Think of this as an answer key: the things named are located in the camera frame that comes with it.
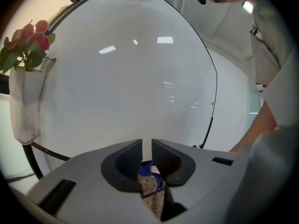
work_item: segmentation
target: red flower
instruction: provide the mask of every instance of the red flower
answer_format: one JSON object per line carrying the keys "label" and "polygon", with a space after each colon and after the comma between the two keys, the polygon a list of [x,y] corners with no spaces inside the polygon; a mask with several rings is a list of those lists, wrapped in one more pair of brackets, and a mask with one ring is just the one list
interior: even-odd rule
{"label": "red flower", "polygon": [[39,47],[43,50],[48,50],[50,48],[50,40],[44,33],[34,33],[27,39],[27,44],[31,44],[34,41],[38,42]]}
{"label": "red flower", "polygon": [[46,20],[40,20],[36,24],[36,32],[45,33],[49,28],[49,24]]}
{"label": "red flower", "polygon": [[28,38],[34,33],[34,27],[31,24],[31,22],[32,20],[21,30],[21,34],[20,34],[21,38]]}

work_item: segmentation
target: person's arm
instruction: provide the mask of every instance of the person's arm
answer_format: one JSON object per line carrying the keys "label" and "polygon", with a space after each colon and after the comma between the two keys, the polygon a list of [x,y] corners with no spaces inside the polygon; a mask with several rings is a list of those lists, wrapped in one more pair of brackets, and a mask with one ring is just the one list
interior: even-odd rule
{"label": "person's arm", "polygon": [[230,152],[238,153],[244,144],[253,143],[261,134],[274,130],[277,126],[270,108],[264,101],[260,112],[252,122],[249,130]]}

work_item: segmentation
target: white flower pot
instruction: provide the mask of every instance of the white flower pot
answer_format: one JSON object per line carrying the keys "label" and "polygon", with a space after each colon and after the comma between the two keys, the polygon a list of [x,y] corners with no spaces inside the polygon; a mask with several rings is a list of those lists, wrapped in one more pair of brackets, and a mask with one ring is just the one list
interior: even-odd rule
{"label": "white flower pot", "polygon": [[10,119],[14,137],[22,144],[30,144],[38,136],[39,97],[44,79],[45,73],[38,70],[10,70]]}

